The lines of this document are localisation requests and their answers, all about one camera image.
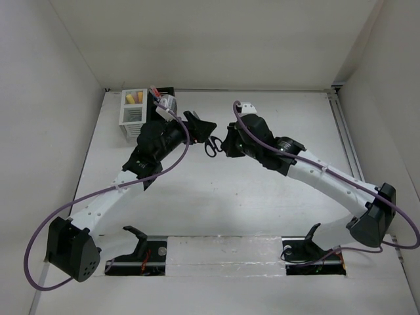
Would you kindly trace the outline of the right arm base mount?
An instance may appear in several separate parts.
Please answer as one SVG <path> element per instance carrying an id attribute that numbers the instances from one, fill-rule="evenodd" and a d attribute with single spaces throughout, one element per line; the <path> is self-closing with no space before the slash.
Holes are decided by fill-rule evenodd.
<path id="1" fill-rule="evenodd" d="M 321 249 L 312 238 L 321 224 L 315 224 L 306 236 L 288 236 L 282 238 L 282 251 L 280 259 L 285 263 L 287 276 L 319 276 L 341 275 L 346 276 L 343 256 Z"/>

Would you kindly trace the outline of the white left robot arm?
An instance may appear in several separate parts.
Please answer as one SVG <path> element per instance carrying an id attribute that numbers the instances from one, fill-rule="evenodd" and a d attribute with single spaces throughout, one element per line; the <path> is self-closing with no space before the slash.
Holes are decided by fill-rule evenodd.
<path id="1" fill-rule="evenodd" d="M 84 282 L 94 274 L 106 249 L 102 239 L 106 225 L 166 173 L 162 161 L 181 144 L 205 143 L 217 127 L 190 111 L 184 112 L 185 120 L 173 112 L 167 114 L 167 119 L 149 121 L 140 128 L 135 149 L 109 188 L 91 196 L 84 210 L 50 223 L 46 259 L 71 279 Z"/>

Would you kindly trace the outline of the black handled scissors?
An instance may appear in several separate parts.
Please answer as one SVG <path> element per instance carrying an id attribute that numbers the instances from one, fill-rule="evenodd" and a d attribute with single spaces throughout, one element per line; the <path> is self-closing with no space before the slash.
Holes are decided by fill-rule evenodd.
<path id="1" fill-rule="evenodd" d="M 215 158 L 218 153 L 223 152 L 222 148 L 222 140 L 216 136 L 211 135 L 205 142 L 204 142 L 204 150 L 207 156 L 210 158 Z"/>

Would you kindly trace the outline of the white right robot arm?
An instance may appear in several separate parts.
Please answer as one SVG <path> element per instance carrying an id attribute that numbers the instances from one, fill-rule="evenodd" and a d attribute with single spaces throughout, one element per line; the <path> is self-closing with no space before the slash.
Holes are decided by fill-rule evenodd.
<path id="1" fill-rule="evenodd" d="M 384 183 L 378 187 L 360 182 L 319 160 L 303 144 L 292 138 L 274 137 L 266 121 L 256 114 L 246 114 L 227 126 L 221 148 L 230 158 L 248 156 L 265 169 L 303 182 L 343 206 L 350 214 L 339 220 L 311 227 L 303 250 L 313 259 L 339 245 L 358 242 L 376 248 L 396 211 L 396 191 Z"/>

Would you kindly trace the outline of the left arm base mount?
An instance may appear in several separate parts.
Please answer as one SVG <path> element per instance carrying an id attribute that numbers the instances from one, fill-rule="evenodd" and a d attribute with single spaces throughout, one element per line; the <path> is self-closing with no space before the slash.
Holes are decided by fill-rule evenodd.
<path id="1" fill-rule="evenodd" d="M 104 268 L 106 276 L 164 276 L 167 256 L 167 236 L 147 236 L 133 226 L 123 230 L 137 240 L 134 249 L 124 255 L 113 257 Z"/>

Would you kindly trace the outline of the yellow highlighter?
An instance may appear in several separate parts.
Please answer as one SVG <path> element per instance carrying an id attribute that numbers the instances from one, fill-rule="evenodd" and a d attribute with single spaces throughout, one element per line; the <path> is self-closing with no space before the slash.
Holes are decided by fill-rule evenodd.
<path id="1" fill-rule="evenodd" d="M 134 97 L 131 94 L 125 96 L 127 104 L 136 104 Z"/>

